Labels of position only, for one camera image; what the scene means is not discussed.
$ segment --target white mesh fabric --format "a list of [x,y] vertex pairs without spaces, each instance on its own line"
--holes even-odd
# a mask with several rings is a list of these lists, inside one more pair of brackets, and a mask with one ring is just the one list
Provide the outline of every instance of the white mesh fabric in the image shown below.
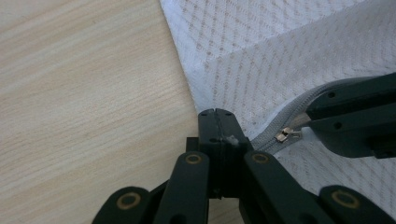
[[[250,139],[277,107],[307,90],[337,79],[396,71],[394,0],[162,0],[162,6],[197,111],[217,107],[234,112]],[[313,156],[317,146],[305,147],[299,150],[304,160],[295,159],[300,157],[293,149],[279,152],[305,187],[317,190],[340,179],[353,185],[332,168],[337,162],[325,162],[332,158],[330,152]],[[371,163],[353,160],[347,169],[354,169],[365,186],[384,182],[394,187],[396,176],[389,170],[394,162],[381,161],[386,165],[372,169]],[[365,192],[396,217],[394,203],[378,200],[392,197],[392,189]]]

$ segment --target wooden table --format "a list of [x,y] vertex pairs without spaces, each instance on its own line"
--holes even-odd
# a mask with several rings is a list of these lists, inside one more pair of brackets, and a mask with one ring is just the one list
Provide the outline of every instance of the wooden table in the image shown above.
[[[169,178],[196,112],[158,1],[0,3],[0,223],[91,223]],[[209,223],[242,223],[237,200]]]

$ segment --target tabletop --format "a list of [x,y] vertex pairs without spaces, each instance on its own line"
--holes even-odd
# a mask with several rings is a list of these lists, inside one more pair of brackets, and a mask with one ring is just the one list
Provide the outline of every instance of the tabletop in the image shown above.
[[[196,116],[158,1],[0,3],[0,223],[91,223],[154,189]],[[209,223],[242,223],[237,200]]]

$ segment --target metal zipper pull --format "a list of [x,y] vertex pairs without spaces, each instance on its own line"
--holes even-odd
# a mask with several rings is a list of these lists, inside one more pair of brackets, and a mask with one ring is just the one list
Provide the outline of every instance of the metal zipper pull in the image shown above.
[[303,134],[301,131],[294,131],[292,128],[286,127],[280,131],[280,133],[277,133],[275,138],[276,141],[279,143],[284,143],[288,141],[289,138],[302,138]]

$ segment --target light wood surface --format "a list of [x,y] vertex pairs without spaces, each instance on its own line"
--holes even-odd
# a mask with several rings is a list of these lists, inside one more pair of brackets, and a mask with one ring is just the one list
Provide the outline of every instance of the light wood surface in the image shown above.
[[[169,178],[196,112],[158,1],[0,3],[0,223],[91,223]],[[236,200],[209,223],[242,223]]]

